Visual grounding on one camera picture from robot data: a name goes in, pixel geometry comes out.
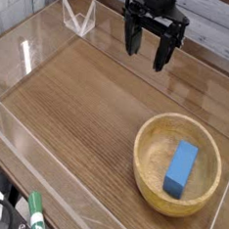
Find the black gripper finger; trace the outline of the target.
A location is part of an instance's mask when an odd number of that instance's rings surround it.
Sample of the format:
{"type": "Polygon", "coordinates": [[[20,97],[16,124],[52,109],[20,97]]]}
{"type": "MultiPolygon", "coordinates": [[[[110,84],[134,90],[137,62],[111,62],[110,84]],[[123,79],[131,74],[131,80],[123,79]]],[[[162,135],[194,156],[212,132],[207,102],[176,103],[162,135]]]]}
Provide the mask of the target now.
{"type": "Polygon", "coordinates": [[[125,12],[125,48],[129,56],[138,53],[142,41],[142,26],[139,24],[139,18],[135,14],[125,12]]]}
{"type": "Polygon", "coordinates": [[[155,55],[155,61],[153,65],[153,68],[156,72],[161,71],[162,67],[169,62],[170,56],[174,51],[175,44],[175,38],[168,32],[164,33],[160,37],[159,48],[157,50],[157,54],[155,55]]]}

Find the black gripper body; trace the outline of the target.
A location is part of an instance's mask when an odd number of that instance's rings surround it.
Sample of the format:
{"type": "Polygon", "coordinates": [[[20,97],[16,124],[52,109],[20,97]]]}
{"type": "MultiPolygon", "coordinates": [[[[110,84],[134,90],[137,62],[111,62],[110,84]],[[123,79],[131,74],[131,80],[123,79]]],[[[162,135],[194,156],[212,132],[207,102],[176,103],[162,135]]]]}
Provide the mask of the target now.
{"type": "Polygon", "coordinates": [[[189,19],[176,7],[176,0],[125,0],[125,12],[137,17],[139,25],[159,35],[170,30],[176,47],[183,43],[189,19]]]}

